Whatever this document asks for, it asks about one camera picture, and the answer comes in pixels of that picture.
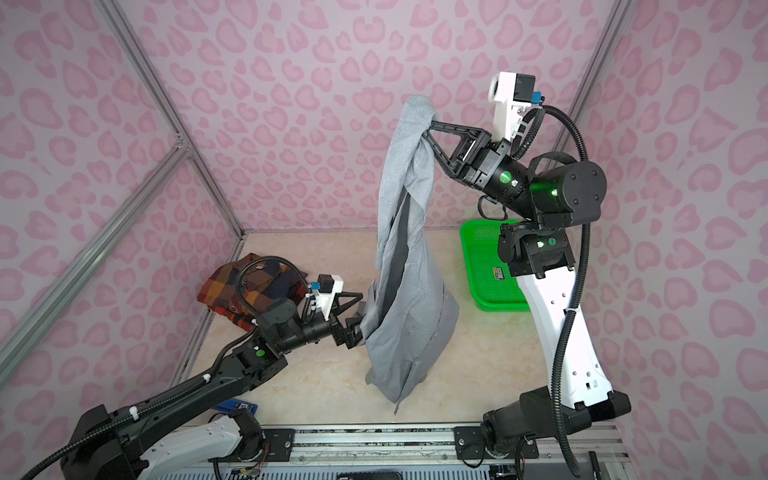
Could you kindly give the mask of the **green plastic basket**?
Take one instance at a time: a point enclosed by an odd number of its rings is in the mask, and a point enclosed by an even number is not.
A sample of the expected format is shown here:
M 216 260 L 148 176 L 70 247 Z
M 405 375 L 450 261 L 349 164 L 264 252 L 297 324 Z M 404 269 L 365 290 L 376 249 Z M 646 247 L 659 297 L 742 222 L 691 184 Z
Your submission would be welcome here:
M 459 230 L 470 293 L 484 312 L 529 312 L 524 294 L 498 255 L 502 223 L 473 219 Z

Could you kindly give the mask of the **corner aluminium post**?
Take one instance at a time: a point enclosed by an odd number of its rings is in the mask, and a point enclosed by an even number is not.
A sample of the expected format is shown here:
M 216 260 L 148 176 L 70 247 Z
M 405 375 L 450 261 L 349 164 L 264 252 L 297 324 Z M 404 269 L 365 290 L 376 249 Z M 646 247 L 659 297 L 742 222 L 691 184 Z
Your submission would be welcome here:
M 212 196 L 214 205 L 223 215 L 230 229 L 234 232 L 235 237 L 238 240 L 243 240 L 246 236 L 245 228 L 237 218 L 222 188 L 214 178 L 211 168 L 207 165 L 198 145 L 192 139 L 190 130 L 185 125 L 180 111 L 147 56 L 138 34 L 130 24 L 121 5 L 118 1 L 113 0 L 97 0 L 94 4 L 100 10 L 104 20 L 115 35 L 117 42 L 139 75 L 153 103 L 174 132 L 178 143 L 189 152 L 192 164 L 200 176 L 203 185 Z
M 637 1 L 565 1 L 565 5 L 571 8 L 565 18 L 580 21 L 568 44 L 577 58 L 570 76 L 573 86 L 565 89 L 556 104 L 567 107 L 570 118 L 579 124 L 633 19 Z

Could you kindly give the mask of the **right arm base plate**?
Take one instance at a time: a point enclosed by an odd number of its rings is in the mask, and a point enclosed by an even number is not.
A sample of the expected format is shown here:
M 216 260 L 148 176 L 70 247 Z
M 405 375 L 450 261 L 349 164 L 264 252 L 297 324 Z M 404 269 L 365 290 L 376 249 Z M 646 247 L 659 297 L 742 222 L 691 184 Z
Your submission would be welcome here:
M 456 426 L 452 429 L 455 453 L 459 460 L 477 462 L 480 459 L 512 460 L 513 451 L 509 453 L 490 453 L 479 424 Z

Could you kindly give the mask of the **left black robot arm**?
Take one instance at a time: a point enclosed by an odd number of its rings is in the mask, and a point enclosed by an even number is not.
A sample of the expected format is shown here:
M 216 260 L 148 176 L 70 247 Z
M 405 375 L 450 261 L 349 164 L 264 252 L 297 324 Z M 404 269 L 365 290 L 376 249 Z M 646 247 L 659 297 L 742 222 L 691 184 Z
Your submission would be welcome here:
M 83 414 L 60 460 L 67 479 L 154 479 L 177 469 L 211 461 L 261 462 L 268 438 L 254 414 L 235 409 L 200 427 L 184 424 L 218 404 L 248 393 L 287 366 L 287 353 L 330 337 L 353 348 L 362 333 L 360 293 L 340 292 L 329 312 L 300 317 L 289 299 L 273 302 L 252 317 L 252 329 L 227 344 L 202 373 L 147 400 L 108 412 Z

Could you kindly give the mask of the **right corner aluminium post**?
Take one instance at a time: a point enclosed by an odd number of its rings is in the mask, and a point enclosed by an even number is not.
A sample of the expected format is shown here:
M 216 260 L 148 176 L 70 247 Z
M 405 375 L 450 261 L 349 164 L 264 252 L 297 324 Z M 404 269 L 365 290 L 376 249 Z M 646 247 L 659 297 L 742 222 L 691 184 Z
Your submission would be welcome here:
M 637 1 L 565 1 L 565 5 L 571 8 L 565 18 L 580 21 L 568 44 L 577 58 L 570 76 L 573 86 L 565 89 L 556 104 L 567 107 L 570 118 L 579 124 L 633 19 Z

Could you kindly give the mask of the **grey long sleeve shirt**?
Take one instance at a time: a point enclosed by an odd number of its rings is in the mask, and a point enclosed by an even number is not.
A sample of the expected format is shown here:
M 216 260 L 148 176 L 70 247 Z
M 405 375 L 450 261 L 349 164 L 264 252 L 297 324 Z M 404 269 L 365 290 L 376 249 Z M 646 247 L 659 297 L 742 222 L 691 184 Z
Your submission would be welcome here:
M 424 135 L 435 118 L 428 98 L 406 100 L 378 192 L 379 278 L 369 290 L 361 329 L 371 363 L 366 381 L 394 406 L 426 379 L 460 313 L 424 232 L 435 177 Z

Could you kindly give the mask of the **blue black tool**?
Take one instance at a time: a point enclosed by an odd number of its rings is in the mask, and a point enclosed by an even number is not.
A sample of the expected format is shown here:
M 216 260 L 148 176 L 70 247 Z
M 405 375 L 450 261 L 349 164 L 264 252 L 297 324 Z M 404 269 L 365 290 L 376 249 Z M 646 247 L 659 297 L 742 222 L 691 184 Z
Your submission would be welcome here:
M 220 402 L 213 407 L 214 411 L 225 414 L 239 409 L 250 411 L 253 415 L 255 415 L 258 411 L 258 405 L 245 400 L 229 399 Z

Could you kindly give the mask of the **diagonal aluminium frame bar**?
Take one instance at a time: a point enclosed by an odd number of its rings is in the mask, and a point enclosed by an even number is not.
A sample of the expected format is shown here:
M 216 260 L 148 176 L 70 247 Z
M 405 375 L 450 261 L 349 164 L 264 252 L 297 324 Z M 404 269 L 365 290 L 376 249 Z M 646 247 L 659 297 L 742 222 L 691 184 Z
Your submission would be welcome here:
M 79 295 L 188 157 L 188 144 L 177 144 L 25 313 L 20 326 L 1 347 L 2 385 L 9 382 L 33 353 L 63 310 Z

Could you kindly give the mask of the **folded plaid flannel shirt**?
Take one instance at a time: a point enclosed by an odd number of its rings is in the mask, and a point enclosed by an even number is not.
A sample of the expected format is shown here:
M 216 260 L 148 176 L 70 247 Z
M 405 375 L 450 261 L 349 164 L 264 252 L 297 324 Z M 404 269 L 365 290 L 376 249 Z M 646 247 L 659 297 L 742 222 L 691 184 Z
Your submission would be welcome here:
M 257 314 L 263 314 L 280 299 L 298 305 L 308 292 L 306 280 L 306 272 L 295 271 L 284 261 L 250 253 L 220 266 L 203 283 L 197 301 L 248 331 L 253 327 L 252 311 L 237 295 L 238 290 Z

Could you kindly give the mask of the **left corner aluminium post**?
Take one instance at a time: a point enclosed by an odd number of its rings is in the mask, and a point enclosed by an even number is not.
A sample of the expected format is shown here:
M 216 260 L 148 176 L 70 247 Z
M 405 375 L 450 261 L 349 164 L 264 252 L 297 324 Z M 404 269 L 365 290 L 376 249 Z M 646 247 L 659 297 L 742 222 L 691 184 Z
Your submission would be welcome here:
M 238 240 L 243 240 L 246 236 L 245 228 L 237 218 L 222 188 L 214 178 L 211 168 L 207 165 L 198 145 L 192 139 L 190 130 L 185 125 L 180 111 L 147 56 L 138 34 L 130 24 L 121 5 L 118 1 L 113 0 L 97 0 L 94 4 L 100 10 L 104 20 L 115 35 L 117 42 L 139 75 L 153 103 L 174 132 L 178 143 L 189 152 L 192 164 L 200 176 L 203 185 L 212 196 L 214 205 L 223 215 L 230 229 L 234 232 L 235 237 Z

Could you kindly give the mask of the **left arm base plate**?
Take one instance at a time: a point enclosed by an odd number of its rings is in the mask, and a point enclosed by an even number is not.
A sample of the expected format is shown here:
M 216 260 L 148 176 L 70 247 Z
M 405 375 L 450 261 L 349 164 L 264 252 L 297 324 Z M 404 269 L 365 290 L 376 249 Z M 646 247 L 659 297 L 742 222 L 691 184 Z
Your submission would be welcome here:
M 268 428 L 261 433 L 248 433 L 232 453 L 217 460 L 220 463 L 288 462 L 295 434 L 295 429 L 288 428 Z

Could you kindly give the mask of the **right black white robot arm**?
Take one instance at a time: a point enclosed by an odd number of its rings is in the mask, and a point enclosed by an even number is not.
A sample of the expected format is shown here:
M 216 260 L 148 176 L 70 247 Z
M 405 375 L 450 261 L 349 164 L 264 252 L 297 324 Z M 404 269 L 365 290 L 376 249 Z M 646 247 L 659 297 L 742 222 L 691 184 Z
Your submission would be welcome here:
M 528 165 L 520 159 L 538 131 L 536 120 L 519 141 L 494 141 L 486 130 L 439 121 L 423 137 L 450 178 L 521 218 L 500 225 L 497 252 L 533 315 L 549 383 L 487 412 L 480 426 L 484 447 L 520 460 L 524 444 L 553 438 L 577 474 L 569 435 L 626 415 L 632 406 L 607 379 L 581 310 L 591 224 L 601 215 L 607 179 L 590 161 L 575 124 L 561 121 L 576 153 L 546 152 Z

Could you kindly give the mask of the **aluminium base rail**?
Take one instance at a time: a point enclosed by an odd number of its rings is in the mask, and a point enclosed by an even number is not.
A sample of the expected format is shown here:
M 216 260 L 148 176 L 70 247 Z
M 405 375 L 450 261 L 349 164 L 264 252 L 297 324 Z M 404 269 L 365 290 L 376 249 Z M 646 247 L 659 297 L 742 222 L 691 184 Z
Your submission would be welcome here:
M 459 460 L 452 429 L 472 423 L 272 425 L 295 429 L 288 462 L 222 462 L 232 423 L 186 426 L 151 447 L 142 479 L 568 479 L 553 439 L 513 445 L 512 460 Z

